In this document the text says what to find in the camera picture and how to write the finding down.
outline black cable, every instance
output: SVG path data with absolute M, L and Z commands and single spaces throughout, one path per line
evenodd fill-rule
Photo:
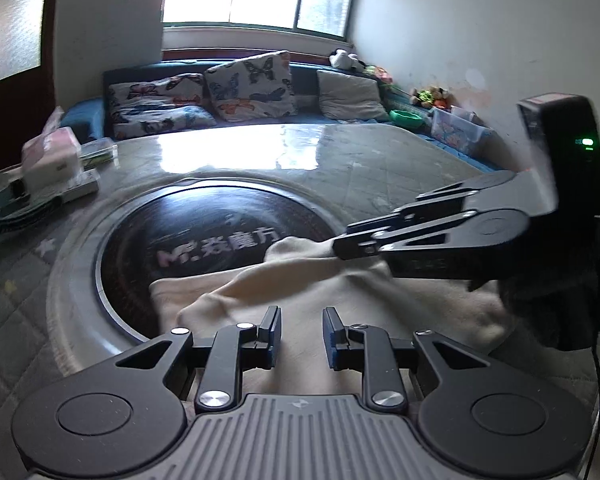
M 596 367 L 596 377 L 598 378 L 598 427 L 596 428 L 596 435 L 593 438 L 593 446 L 591 447 L 591 454 L 589 455 L 589 461 L 587 462 L 587 469 L 582 480 L 587 480 L 589 477 L 591 464 L 593 464 L 593 456 L 596 453 L 596 447 L 598 446 L 598 440 L 600 439 L 600 360 L 598 359 L 598 330 L 595 331 L 593 336 L 591 354 L 593 355 L 593 364 Z

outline frosted glass panel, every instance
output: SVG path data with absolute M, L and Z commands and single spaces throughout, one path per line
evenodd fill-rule
M 45 0 L 0 0 L 0 79 L 40 65 Z

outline plastic storage bin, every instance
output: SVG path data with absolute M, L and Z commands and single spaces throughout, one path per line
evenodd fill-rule
M 491 135 L 484 126 L 470 123 L 436 108 L 433 112 L 431 137 L 469 156 L 480 155 L 482 142 Z

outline star pattern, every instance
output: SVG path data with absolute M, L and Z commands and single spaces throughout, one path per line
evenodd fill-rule
M 42 240 L 40 242 L 40 244 L 35 249 L 35 251 L 40 255 L 40 258 L 43 258 L 48 252 L 55 250 L 55 241 L 56 240 L 54 238 L 48 238 L 47 240 Z
M 18 290 L 18 287 L 16 286 L 16 282 L 14 282 L 13 280 L 7 280 L 6 282 L 4 282 L 4 291 L 9 296 L 11 294 L 13 294 L 16 290 Z

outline gray ribbed platform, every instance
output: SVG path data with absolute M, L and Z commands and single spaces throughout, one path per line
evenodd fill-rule
M 368 412 L 354 396 L 265 395 L 200 416 L 174 453 L 128 478 L 475 480 L 437 462 L 402 418 Z

